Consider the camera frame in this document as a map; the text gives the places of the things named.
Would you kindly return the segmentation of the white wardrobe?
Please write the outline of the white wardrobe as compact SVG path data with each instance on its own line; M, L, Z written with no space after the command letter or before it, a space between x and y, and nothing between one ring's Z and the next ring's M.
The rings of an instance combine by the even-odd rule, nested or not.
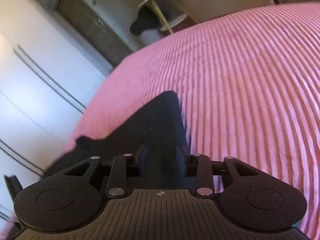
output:
M37 182L103 80L34 0L1 0L1 176Z

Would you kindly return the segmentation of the black cloth on stool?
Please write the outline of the black cloth on stool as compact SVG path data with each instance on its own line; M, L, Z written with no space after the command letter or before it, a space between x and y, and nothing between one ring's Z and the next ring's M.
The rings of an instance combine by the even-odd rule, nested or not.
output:
M147 6L139 9L138 16L130 26L130 32L135 36L140 36L144 31L158 29L161 22L158 16Z

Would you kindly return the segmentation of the black pants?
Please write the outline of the black pants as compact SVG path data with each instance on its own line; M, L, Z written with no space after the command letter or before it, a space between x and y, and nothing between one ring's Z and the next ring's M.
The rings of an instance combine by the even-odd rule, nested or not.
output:
M195 179L181 174L178 167L178 145L189 151L177 94L166 91L136 111L106 138L78 137L75 147L57 159L43 176L47 178L93 156L109 164L118 155L136 154L140 146L146 146L143 169L127 167L129 189L193 189Z

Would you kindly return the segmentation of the pink ribbed bedspread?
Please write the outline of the pink ribbed bedspread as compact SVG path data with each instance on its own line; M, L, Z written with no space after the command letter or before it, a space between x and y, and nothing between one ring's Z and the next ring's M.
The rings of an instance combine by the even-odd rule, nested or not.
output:
M236 157L303 192L301 230L319 239L319 3L229 14L127 58L103 82L65 146L107 137L166 90L192 153Z

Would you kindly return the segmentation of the white round side table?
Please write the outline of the white round side table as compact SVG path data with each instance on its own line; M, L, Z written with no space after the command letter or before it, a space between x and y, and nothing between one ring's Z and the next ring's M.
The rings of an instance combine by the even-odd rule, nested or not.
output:
M143 0L138 9L149 7L158 17L160 31L173 34L174 28L187 19L188 13L177 0Z

